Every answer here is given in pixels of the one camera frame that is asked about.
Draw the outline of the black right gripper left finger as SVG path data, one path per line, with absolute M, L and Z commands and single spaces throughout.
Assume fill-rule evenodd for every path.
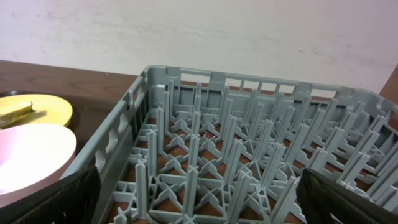
M 89 166 L 1 208 L 1 223 L 90 223 L 101 179 Z

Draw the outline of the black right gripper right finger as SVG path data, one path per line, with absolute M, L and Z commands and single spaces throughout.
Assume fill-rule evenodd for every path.
M 297 201 L 309 224 L 397 224 L 397 215 L 305 168 L 296 188 Z

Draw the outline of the pink shallow bowl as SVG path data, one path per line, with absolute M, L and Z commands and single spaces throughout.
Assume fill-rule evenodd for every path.
M 75 158 L 77 140 L 56 124 L 25 124 L 1 131 L 1 206 L 56 182 Z

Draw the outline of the yellow round plate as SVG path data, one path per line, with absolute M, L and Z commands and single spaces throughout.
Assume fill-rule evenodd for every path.
M 72 105 L 67 100 L 53 95 L 23 94 L 1 97 L 1 116 L 30 106 L 31 103 L 35 113 L 14 124 L 10 124 L 7 128 L 35 123 L 69 125 L 73 114 Z

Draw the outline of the green yellow snack wrapper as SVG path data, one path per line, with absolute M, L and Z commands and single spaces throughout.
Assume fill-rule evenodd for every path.
M 33 103 L 30 103 L 29 106 L 3 114 L 1 115 L 1 120 L 0 120 L 1 129 L 19 120 L 22 120 L 33 113 L 35 113 L 35 110 L 33 109 Z

